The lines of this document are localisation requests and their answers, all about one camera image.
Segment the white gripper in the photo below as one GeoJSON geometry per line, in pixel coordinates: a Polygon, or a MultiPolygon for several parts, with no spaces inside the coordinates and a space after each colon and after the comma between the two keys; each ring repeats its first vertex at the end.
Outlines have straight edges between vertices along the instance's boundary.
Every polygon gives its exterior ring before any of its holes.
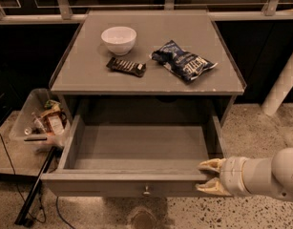
{"type": "Polygon", "coordinates": [[[215,196],[249,197],[250,193],[243,182],[243,164],[246,157],[231,156],[225,158],[212,158],[201,162],[198,170],[214,177],[204,184],[196,186],[197,190],[215,196]]]}

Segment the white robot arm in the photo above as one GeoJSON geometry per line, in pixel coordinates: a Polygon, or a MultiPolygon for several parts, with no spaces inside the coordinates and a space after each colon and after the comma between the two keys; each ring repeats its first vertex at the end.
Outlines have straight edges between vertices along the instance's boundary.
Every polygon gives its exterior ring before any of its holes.
{"type": "MultiPolygon", "coordinates": [[[[273,115],[293,87],[293,53],[262,103],[266,115],[273,115]]],[[[293,148],[285,148],[268,158],[231,156],[203,161],[200,171],[216,177],[196,186],[209,195],[228,197],[267,196],[293,202],[293,148]]]]}

